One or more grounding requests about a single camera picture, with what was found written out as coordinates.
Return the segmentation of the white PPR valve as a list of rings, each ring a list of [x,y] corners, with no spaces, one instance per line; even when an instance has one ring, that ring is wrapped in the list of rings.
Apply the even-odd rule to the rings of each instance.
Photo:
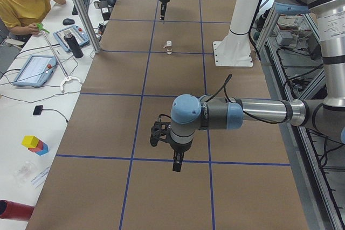
[[[172,41],[167,40],[163,48],[166,50],[168,55],[171,55],[173,52]]]

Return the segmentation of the blue teach pendant far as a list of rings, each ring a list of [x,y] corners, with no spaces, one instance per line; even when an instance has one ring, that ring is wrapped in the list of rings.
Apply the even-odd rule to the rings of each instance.
[[[77,25],[71,25],[59,31],[53,33],[53,36],[67,53],[71,52],[70,46],[66,39],[74,38],[80,47],[84,47],[89,44],[89,37],[87,33]]]

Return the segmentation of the blue teach pendant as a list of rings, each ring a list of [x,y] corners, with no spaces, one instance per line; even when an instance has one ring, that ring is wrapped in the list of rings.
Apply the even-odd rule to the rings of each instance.
[[[71,25],[59,31],[53,33],[53,36],[67,53],[71,52],[70,46],[66,39],[74,38],[80,47],[84,47],[89,44],[89,37],[87,33],[77,25]]]
[[[56,65],[54,56],[30,55],[12,84],[19,87],[41,87],[51,77]]]

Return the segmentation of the black computer mouse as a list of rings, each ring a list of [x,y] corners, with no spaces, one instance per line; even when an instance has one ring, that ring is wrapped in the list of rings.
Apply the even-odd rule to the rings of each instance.
[[[63,20],[63,25],[67,26],[67,25],[73,25],[75,24],[75,20],[74,19],[71,19],[71,18],[65,18]]]

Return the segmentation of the black water bottle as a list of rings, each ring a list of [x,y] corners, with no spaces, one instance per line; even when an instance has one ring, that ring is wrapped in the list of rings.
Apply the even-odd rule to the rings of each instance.
[[[81,47],[79,46],[75,36],[70,31],[64,32],[64,39],[66,43],[68,44],[75,58],[83,57],[84,54],[81,50]]]

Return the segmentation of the reacher grabber tool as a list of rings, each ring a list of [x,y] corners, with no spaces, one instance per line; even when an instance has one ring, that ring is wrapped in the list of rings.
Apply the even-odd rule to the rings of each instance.
[[[63,67],[57,52],[55,51],[54,47],[52,46],[52,44],[50,43],[48,36],[46,33],[49,33],[48,30],[44,29],[42,23],[36,23],[36,26],[39,30],[39,32],[43,35],[44,39],[46,40],[50,50],[53,53],[53,56],[56,58],[57,64],[59,65],[59,67],[61,68],[63,74],[64,74],[64,79],[62,80],[62,82],[60,83],[60,90],[61,92],[64,94],[65,90],[64,90],[64,84],[73,80],[78,81],[81,84],[81,80],[79,78],[77,78],[76,76],[71,76],[68,75],[68,73],[66,72],[66,69]]]

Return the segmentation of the person in yellow shirt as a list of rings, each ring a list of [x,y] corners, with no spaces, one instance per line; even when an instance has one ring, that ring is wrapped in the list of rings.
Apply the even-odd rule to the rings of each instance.
[[[50,12],[50,1],[66,4],[66,0],[1,0],[1,20],[16,36],[38,35],[37,24]]]

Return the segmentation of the blue teach pendant near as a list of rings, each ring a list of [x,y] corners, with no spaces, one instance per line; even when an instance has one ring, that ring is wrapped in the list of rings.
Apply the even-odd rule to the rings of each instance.
[[[54,56],[30,55],[12,84],[19,87],[41,87],[51,77],[56,65]]]

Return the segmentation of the coloured toy blocks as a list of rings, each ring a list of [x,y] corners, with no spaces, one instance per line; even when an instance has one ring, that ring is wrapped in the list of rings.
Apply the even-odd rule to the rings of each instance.
[[[29,151],[39,156],[42,156],[49,152],[47,144],[33,135],[24,136],[22,140],[22,146],[26,147]]]

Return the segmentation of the small black device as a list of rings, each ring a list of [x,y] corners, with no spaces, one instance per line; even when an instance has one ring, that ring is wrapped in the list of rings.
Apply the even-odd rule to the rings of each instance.
[[[43,111],[43,105],[36,105],[33,111],[33,116],[38,116]]]

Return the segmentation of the red cylinder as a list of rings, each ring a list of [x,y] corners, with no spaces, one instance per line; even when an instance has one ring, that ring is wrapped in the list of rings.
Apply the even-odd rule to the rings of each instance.
[[[34,211],[34,206],[1,200],[1,219],[29,221]]]

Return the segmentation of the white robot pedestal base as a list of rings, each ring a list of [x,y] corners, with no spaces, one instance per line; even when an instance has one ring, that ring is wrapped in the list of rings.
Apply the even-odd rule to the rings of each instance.
[[[260,3],[261,0],[236,0],[227,36],[213,43],[216,66],[253,66],[249,33]]]

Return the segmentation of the aluminium frame post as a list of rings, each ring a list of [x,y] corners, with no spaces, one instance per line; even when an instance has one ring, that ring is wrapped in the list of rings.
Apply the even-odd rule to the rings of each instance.
[[[93,47],[94,53],[98,54],[100,52],[100,44],[99,41],[94,33],[92,22],[88,16],[88,12],[86,12],[86,9],[82,3],[82,0],[72,0],[73,4],[76,6],[79,17],[81,19],[81,22],[84,26],[84,29],[89,37],[90,43]]]

